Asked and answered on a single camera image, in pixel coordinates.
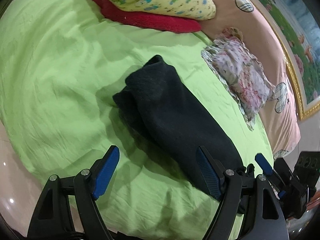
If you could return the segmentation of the green bed sheet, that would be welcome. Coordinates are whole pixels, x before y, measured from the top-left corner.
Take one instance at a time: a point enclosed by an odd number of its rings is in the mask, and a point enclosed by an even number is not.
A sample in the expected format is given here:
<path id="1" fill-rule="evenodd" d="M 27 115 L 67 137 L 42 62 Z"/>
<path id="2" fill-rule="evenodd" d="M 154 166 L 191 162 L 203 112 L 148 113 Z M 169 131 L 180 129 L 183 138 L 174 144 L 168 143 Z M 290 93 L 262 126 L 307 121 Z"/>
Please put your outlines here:
<path id="1" fill-rule="evenodd" d="M 107 20 L 92 0 L 14 0 L 1 18 L 1 121 L 27 170 L 44 184 L 73 176 L 111 145 L 120 162 L 97 205 L 108 228 L 142 239 L 201 239 L 218 202 L 167 156 L 145 152 L 112 97 L 155 55 L 232 139 L 245 165 L 273 154 L 263 123 L 250 130 L 201 57 L 202 32 L 175 34 Z"/>

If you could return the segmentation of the red towel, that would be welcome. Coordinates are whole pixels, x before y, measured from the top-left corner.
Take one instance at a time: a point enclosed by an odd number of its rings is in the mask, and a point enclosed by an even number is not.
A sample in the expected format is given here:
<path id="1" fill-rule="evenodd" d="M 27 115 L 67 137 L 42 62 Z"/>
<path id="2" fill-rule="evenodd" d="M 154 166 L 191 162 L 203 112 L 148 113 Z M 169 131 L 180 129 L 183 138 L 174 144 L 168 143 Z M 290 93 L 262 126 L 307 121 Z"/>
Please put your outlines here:
<path id="1" fill-rule="evenodd" d="M 201 30 L 201 26 L 196 20 L 147 12 L 127 12 L 118 9 L 109 0 L 92 1 L 100 7 L 100 12 L 104 18 L 124 25 L 170 31 L 177 34 L 194 33 Z"/>

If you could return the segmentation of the gold framed painting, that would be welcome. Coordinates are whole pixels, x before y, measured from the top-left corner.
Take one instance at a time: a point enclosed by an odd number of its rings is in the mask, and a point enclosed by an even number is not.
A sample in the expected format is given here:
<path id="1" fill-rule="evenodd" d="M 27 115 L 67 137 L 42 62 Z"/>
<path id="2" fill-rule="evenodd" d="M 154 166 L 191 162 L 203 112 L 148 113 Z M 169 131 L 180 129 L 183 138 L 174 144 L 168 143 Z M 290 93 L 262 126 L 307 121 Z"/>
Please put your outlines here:
<path id="1" fill-rule="evenodd" d="M 258 0 L 281 29 L 291 53 L 289 68 L 300 120 L 319 111 L 319 24 L 305 0 Z"/>

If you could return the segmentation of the floral pillow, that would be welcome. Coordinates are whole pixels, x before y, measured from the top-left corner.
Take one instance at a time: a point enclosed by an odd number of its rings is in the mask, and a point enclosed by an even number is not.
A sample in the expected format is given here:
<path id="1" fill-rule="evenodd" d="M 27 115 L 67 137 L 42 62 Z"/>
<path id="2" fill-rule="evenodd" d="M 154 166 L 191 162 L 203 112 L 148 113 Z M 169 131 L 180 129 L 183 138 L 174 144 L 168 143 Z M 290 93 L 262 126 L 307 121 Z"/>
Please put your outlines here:
<path id="1" fill-rule="evenodd" d="M 242 32 L 235 27 L 223 29 L 201 51 L 201 56 L 236 101 L 252 130 L 259 111 L 275 99 L 276 87 L 267 79 L 261 62 L 244 44 Z"/>

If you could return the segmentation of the pink headboard cushion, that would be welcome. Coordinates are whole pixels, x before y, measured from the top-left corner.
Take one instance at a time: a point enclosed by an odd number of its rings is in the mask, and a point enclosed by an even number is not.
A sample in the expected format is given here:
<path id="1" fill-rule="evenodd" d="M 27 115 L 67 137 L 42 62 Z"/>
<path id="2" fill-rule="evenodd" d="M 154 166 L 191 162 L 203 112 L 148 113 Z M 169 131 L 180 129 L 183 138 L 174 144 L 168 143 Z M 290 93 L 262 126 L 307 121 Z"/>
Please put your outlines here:
<path id="1" fill-rule="evenodd" d="M 213 0 L 216 16 L 200 23 L 201 30 L 214 38 L 227 27 L 242 32 L 242 40 L 260 61 L 267 79 L 276 87 L 276 98 L 259 112 L 274 158 L 289 155 L 300 141 L 296 102 L 286 74 L 286 58 L 278 38 L 251 0 Z"/>

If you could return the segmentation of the black pants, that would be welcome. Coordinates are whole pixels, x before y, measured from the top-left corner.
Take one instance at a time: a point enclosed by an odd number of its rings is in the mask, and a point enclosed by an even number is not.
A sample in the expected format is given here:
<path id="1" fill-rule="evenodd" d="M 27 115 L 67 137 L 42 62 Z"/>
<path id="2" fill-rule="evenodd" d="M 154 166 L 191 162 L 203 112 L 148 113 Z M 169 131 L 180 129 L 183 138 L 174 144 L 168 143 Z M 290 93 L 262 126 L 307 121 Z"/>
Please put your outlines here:
<path id="1" fill-rule="evenodd" d="M 113 96 L 129 126 L 176 161 L 199 190 L 221 200 L 224 188 L 199 147 L 226 169 L 244 172 L 236 146 L 160 55 L 125 79 Z"/>

